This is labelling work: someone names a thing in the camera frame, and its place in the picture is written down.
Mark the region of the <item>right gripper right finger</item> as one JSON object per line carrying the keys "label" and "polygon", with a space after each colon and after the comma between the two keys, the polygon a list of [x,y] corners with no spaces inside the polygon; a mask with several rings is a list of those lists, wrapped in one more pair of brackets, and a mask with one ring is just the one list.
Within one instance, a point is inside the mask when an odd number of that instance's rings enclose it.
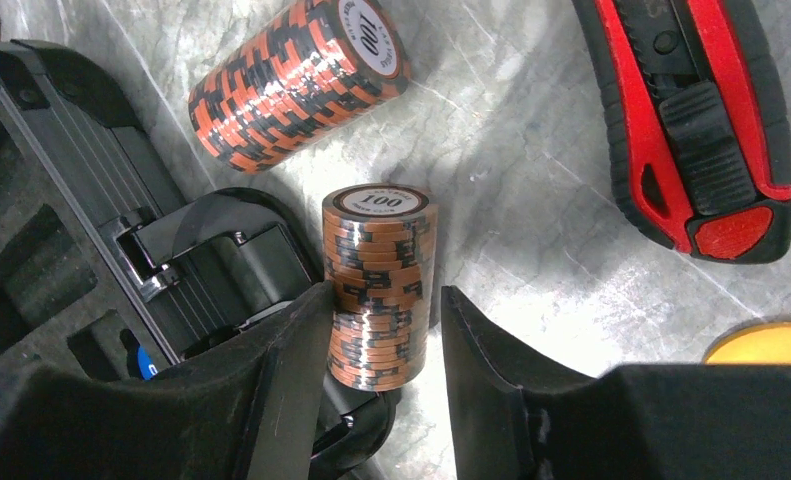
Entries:
{"label": "right gripper right finger", "polygon": [[791,366],[624,364],[592,378],[441,290],[461,479],[791,479]]}

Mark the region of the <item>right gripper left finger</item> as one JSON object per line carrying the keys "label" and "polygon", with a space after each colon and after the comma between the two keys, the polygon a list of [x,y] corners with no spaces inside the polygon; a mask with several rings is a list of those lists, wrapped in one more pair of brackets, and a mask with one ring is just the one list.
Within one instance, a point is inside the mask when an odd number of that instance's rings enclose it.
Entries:
{"label": "right gripper left finger", "polygon": [[0,479],[304,479],[333,287],[148,381],[0,364]]}

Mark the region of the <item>blue dealer button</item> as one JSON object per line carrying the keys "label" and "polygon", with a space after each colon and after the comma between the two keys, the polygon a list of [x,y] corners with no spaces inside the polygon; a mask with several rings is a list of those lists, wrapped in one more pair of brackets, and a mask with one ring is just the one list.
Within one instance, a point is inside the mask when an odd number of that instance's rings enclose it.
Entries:
{"label": "blue dealer button", "polygon": [[150,380],[158,373],[155,363],[142,346],[136,349],[135,359],[138,376],[141,379]]}

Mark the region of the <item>brown poker chip stack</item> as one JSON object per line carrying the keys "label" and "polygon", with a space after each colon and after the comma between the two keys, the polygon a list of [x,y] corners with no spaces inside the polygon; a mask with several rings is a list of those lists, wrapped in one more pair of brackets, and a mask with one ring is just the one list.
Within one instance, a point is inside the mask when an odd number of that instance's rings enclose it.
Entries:
{"label": "brown poker chip stack", "polygon": [[205,150],[265,172],[410,84],[404,45],[377,1],[295,1],[190,92]]}
{"label": "brown poker chip stack", "polygon": [[356,185],[322,202],[334,287],[328,368],[361,391],[396,390],[425,365],[439,208],[412,186]]}

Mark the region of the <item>black foam-lined poker case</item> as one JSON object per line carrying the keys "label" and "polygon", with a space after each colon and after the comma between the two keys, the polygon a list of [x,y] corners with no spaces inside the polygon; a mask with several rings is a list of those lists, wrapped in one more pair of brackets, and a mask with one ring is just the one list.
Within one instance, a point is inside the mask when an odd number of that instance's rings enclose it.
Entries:
{"label": "black foam-lined poker case", "polygon": [[[1,365],[148,381],[139,346],[158,375],[322,282],[277,198],[233,187],[185,199],[103,68],[58,44],[0,42]],[[380,478],[398,400],[325,370],[304,479]]]}

